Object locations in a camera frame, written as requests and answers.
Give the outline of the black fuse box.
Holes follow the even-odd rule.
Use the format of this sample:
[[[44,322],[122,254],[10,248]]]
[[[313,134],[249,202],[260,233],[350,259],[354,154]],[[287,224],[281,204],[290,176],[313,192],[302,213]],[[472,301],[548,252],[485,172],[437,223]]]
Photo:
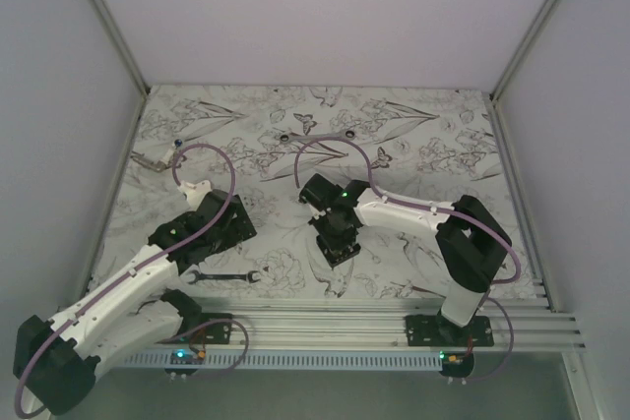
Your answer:
[[[353,243],[341,249],[333,249],[322,236],[316,238],[316,243],[330,268],[335,268],[340,264],[351,260],[360,252],[360,245]]]

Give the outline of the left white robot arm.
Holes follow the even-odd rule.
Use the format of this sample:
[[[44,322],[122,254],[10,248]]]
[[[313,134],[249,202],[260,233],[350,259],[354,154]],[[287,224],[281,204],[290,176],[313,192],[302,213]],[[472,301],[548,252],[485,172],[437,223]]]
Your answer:
[[[137,255],[82,300],[47,320],[32,316],[17,334],[14,408],[21,419],[24,392],[41,411],[64,414],[97,380],[131,354],[154,343],[225,344],[237,322],[205,313],[173,283],[207,257],[255,236],[237,195],[194,186],[191,209],[160,225]]]

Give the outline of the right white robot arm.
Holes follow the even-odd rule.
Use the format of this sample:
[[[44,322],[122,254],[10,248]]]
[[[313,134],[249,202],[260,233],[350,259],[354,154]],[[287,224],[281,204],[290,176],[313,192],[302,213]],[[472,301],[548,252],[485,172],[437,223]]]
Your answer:
[[[304,184],[298,199],[311,208],[316,244],[333,268],[359,254],[357,238],[363,227],[433,237],[450,277],[437,335],[451,346],[470,336],[471,320],[512,248],[479,199],[464,195],[454,203],[423,201],[361,180],[341,187],[321,174]]]

